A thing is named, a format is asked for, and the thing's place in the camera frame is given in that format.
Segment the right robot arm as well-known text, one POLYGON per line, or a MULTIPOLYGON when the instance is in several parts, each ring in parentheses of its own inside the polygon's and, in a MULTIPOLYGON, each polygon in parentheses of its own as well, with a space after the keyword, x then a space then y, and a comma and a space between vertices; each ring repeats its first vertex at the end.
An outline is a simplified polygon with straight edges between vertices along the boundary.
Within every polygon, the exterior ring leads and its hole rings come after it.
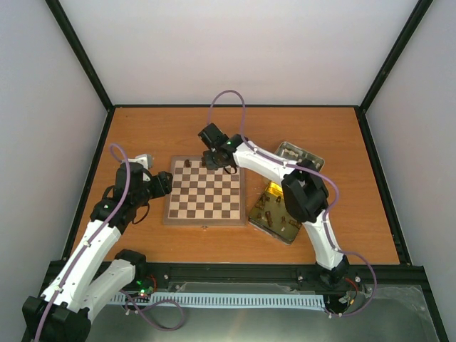
POLYGON ((310 160, 287 160, 268 152, 240 134, 228 137, 215 124, 203 128, 198 137, 207 147, 202 161, 208 170, 226 167, 251 170, 281 187, 286 211, 305 226, 324 286, 333 289, 348 271, 332 230, 328 190, 323 176, 310 160))

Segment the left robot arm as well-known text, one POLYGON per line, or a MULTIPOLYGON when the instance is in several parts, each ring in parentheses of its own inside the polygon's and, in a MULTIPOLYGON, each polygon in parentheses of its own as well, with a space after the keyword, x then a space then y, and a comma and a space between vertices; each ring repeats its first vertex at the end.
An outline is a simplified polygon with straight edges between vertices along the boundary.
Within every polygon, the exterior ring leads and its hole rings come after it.
POLYGON ((26 327, 35 341, 85 341, 97 315, 118 292, 147 281, 145 255, 129 249, 118 253, 101 275, 96 273, 128 225, 137 222, 137 211, 171 193, 172 178, 165 171, 151 175, 139 160, 120 164, 65 266, 40 296, 30 296, 23 304, 26 327))

